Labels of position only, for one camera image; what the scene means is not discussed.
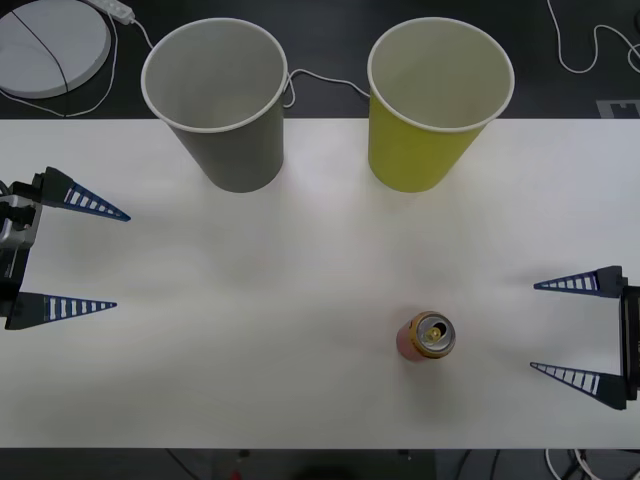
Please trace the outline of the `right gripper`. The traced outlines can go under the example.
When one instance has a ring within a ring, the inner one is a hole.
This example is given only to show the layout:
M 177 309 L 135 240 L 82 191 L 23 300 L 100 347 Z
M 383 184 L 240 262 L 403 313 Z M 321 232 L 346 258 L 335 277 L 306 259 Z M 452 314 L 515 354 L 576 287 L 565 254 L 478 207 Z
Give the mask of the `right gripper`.
M 531 362 L 542 374 L 614 410 L 625 410 L 639 392 L 639 288 L 629 286 L 619 265 L 533 284 L 535 290 L 620 299 L 622 376 Z

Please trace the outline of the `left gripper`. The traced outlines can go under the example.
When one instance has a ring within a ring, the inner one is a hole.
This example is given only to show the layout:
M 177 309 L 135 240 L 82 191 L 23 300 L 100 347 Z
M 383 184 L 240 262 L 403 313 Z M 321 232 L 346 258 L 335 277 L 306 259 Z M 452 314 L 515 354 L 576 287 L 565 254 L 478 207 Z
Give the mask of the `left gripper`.
M 122 222 L 131 220 L 124 211 L 53 167 L 36 174 L 33 183 L 43 205 Z M 24 330 L 117 306 L 110 301 L 20 293 L 29 254 L 27 249 L 1 250 L 1 315 L 7 316 L 6 330 Z

